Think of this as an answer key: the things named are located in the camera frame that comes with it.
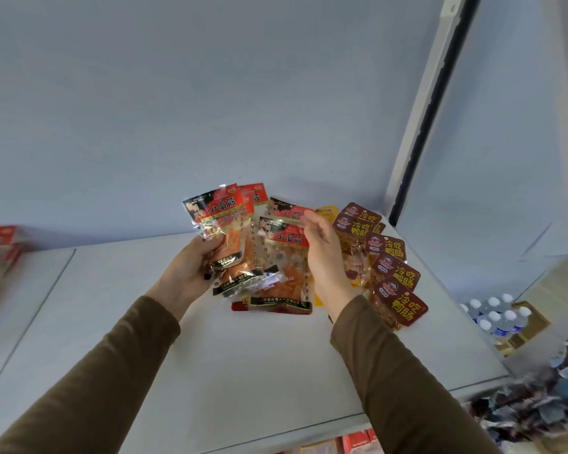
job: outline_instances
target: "wall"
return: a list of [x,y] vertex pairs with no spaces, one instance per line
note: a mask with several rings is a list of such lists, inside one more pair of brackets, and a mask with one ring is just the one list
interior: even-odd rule
[[378,206],[443,0],[0,0],[0,224],[191,230],[230,182]]
[[399,221],[459,301],[568,252],[548,34],[540,0],[482,0]]

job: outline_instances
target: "person's left hand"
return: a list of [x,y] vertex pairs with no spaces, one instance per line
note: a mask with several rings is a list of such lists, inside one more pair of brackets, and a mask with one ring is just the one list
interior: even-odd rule
[[211,280],[204,278],[206,259],[223,243],[223,234],[204,240],[194,239],[174,257],[170,265],[145,296],[156,300],[181,321],[187,309],[204,294]]

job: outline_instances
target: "sleeve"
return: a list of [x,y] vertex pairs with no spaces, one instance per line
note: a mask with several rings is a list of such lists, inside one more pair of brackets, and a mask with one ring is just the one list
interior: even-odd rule
[[140,297],[1,435],[0,453],[117,453],[179,334],[170,312]]
[[363,296],[345,306],[331,343],[387,454],[500,454]]

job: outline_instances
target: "black gap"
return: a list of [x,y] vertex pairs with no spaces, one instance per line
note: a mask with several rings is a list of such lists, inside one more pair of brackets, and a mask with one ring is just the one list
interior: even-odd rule
[[454,66],[456,65],[457,59],[463,49],[465,38],[470,30],[471,22],[475,17],[479,4],[480,0],[465,0],[465,3],[461,8],[459,24],[454,30],[453,37],[450,40],[450,46],[448,47],[444,58],[444,65],[440,69],[440,74],[435,81],[431,102],[425,110],[425,116],[419,129],[420,132],[418,133],[417,139],[415,140],[414,146],[410,152],[410,159],[408,160],[404,176],[401,179],[400,189],[398,190],[397,196],[395,196],[395,203],[391,209],[391,213],[389,214],[389,222],[391,223],[391,226],[397,226],[397,222],[400,219],[401,211],[404,208],[404,202],[406,202],[406,197],[410,190],[412,178],[417,170],[418,160],[421,158],[421,154],[423,153],[425,143],[427,142],[427,136],[429,135],[429,131],[431,130],[431,126],[433,125],[435,115],[437,114],[441,101],[444,98],[446,87],[453,75]]

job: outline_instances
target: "hand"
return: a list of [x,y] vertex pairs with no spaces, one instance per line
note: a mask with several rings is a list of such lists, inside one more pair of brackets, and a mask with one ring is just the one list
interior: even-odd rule
[[339,237],[325,217],[307,210],[301,218],[310,243],[307,261],[316,282],[316,294],[324,303],[333,323],[356,296],[343,268]]
[[167,308],[177,321],[181,321],[187,309],[204,294],[211,280],[204,278],[206,259],[223,243],[223,234],[211,240],[196,236],[174,257],[158,282],[150,288],[148,296]]

